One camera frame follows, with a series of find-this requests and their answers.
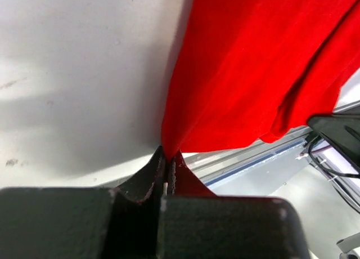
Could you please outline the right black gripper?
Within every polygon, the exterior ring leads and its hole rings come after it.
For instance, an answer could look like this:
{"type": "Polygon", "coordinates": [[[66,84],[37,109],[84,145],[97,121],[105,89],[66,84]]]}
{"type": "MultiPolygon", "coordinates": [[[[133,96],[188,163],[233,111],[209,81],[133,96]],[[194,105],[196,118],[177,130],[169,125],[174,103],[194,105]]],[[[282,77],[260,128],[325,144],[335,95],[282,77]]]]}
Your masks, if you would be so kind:
{"type": "Polygon", "coordinates": [[[315,115],[308,126],[359,173],[359,114],[315,115]]]}

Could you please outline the red t-shirt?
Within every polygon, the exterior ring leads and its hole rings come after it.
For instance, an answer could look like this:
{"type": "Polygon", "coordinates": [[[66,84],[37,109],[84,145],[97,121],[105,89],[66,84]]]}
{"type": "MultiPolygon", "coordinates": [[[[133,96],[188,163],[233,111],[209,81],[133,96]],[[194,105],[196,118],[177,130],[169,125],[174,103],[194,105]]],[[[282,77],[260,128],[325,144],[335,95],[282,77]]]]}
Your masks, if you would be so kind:
{"type": "Polygon", "coordinates": [[[274,142],[359,69],[359,0],[193,0],[161,130],[168,159],[274,142]]]}

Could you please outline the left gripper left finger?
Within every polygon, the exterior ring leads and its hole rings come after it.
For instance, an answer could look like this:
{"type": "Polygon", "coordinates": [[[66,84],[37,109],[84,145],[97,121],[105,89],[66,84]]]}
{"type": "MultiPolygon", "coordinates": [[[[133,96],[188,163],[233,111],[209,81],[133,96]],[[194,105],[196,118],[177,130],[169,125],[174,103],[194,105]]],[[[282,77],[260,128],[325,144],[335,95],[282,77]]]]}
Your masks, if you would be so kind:
{"type": "Polygon", "coordinates": [[[163,195],[166,158],[159,146],[149,162],[125,182],[112,189],[114,204],[159,204],[163,195]]]}

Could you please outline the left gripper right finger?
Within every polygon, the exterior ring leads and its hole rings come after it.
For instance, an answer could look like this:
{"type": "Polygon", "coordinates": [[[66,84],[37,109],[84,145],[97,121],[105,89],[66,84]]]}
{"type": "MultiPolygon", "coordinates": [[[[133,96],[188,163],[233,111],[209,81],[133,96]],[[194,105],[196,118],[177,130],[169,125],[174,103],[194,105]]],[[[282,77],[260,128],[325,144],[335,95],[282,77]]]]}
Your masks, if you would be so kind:
{"type": "Polygon", "coordinates": [[[183,197],[217,197],[188,168],[180,151],[168,164],[168,192],[183,197]]]}

